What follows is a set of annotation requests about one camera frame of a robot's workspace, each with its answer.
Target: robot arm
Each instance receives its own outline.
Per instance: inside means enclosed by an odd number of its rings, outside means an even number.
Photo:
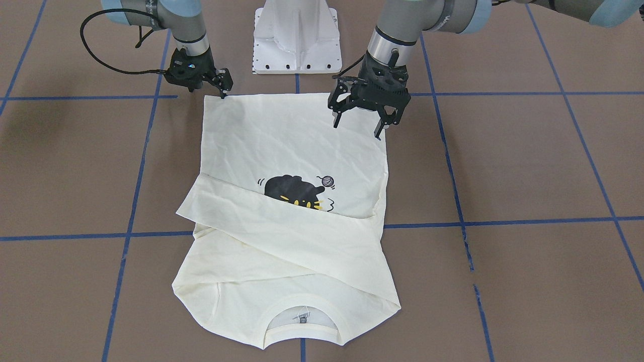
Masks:
[[[102,0],[102,5],[105,10],[138,10],[151,15],[108,13],[108,18],[115,23],[172,31],[176,49],[170,67],[164,72],[168,83],[193,91],[200,89],[206,81],[219,89],[222,98],[231,90],[232,78],[228,69],[217,70],[214,66],[199,0]]]
[[[514,1],[534,3],[604,27],[621,24],[642,3],[642,0]],[[328,98],[328,107],[335,115],[334,127],[338,126],[342,113],[354,107],[378,112],[376,138],[384,128],[400,123],[411,99],[406,88],[406,65],[421,32],[477,32],[488,21],[491,7],[490,0],[387,0],[361,60],[358,76],[344,77],[346,71],[334,76],[336,88]],[[348,96],[339,100],[344,94]]]

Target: printed graphic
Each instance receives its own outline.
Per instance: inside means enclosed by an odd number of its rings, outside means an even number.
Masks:
[[[322,180],[322,186],[331,187],[331,190],[336,189],[336,185],[333,183],[333,177],[331,177],[331,176],[324,176],[324,177],[317,176],[317,178]]]
[[[276,200],[286,201],[293,205],[307,207],[309,209],[322,210],[323,206],[321,205],[324,200],[319,200],[317,196],[323,193],[326,189],[325,186],[334,187],[333,178],[331,176],[318,177],[322,179],[322,186],[315,186],[306,181],[302,181],[301,176],[275,176],[264,185],[264,195],[272,197]],[[258,185],[261,185],[264,181],[264,178],[261,178],[257,181]],[[328,199],[330,203],[330,209],[327,211],[333,210],[334,201],[330,198]]]

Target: metal cylinder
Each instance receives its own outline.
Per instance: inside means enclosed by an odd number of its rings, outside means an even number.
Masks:
[[[401,44],[395,43],[392,39],[387,39],[381,35],[378,29],[374,30],[371,35],[371,40],[367,46],[369,54],[379,63],[388,64],[394,52],[398,53],[398,60],[395,66],[404,66],[409,62],[412,57],[412,49],[414,44]]]
[[[471,22],[479,1],[489,0],[443,0],[439,18],[434,23],[426,23],[425,29],[433,32],[461,33]]]
[[[210,48],[199,0],[102,0],[102,4],[106,9],[125,8],[152,15],[153,17],[149,17],[131,12],[116,12],[110,13],[110,20],[150,26],[154,30],[170,29],[177,49],[185,49],[190,56],[204,54]]]
[[[444,0],[387,0],[377,27],[393,39],[415,43],[428,23],[436,23],[443,4]]]
[[[610,28],[617,26],[638,11],[642,0],[515,0],[517,3],[533,3],[586,21],[593,25]]]

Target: black cat graphic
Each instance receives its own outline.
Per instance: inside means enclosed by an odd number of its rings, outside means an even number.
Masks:
[[[264,195],[276,200],[286,201],[290,204],[307,207],[309,209],[322,210],[317,199],[318,194],[323,193],[324,186],[314,186],[302,181],[300,176],[275,176],[266,181]]]

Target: t-shirt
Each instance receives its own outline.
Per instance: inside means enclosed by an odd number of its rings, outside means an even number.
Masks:
[[[388,177],[377,113],[337,129],[327,94],[206,97],[196,223],[175,294],[207,330],[266,348],[344,345],[400,309],[380,246]]]

